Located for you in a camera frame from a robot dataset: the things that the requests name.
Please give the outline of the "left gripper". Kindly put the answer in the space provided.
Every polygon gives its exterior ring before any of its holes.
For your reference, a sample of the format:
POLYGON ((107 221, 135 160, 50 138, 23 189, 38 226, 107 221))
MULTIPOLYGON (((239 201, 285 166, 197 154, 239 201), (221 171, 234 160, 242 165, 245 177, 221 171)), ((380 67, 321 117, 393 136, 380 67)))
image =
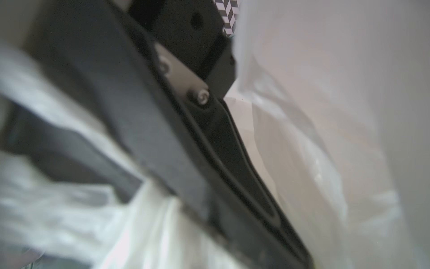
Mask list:
POLYGON ((132 1, 128 13, 155 38, 179 95, 207 90, 217 99, 226 96, 235 81, 235 59, 214 1, 132 1))

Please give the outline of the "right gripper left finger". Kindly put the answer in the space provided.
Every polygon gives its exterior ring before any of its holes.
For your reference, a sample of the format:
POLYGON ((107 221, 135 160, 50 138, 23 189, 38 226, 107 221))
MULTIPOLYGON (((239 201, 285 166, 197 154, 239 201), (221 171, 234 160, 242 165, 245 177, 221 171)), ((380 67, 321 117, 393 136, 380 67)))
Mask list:
POLYGON ((129 202, 143 185, 78 133, 57 127, 5 97, 1 98, 1 150, 28 157, 55 182, 107 184, 122 202, 129 202))

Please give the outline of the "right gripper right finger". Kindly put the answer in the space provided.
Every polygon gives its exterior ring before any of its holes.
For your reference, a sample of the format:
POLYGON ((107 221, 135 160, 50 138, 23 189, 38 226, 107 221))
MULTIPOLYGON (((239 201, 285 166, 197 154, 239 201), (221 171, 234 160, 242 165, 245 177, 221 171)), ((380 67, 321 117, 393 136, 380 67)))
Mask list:
POLYGON ((43 1, 26 49, 62 93, 260 269, 312 257, 264 184, 223 99, 181 96, 153 35, 113 1, 43 1))

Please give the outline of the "lemon print plastic bag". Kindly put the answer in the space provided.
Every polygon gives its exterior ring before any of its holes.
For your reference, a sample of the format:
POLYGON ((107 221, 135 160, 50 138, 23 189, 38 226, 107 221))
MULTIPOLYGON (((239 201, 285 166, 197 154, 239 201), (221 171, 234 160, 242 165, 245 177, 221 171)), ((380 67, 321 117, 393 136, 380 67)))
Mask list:
MULTIPOLYGON (((26 42, 43 1, 1 2, 1 98, 78 133, 143 182, 55 182, 1 150, 3 269, 259 269, 73 101, 26 42)), ((214 1, 224 97, 312 269, 430 266, 430 3, 214 1)))

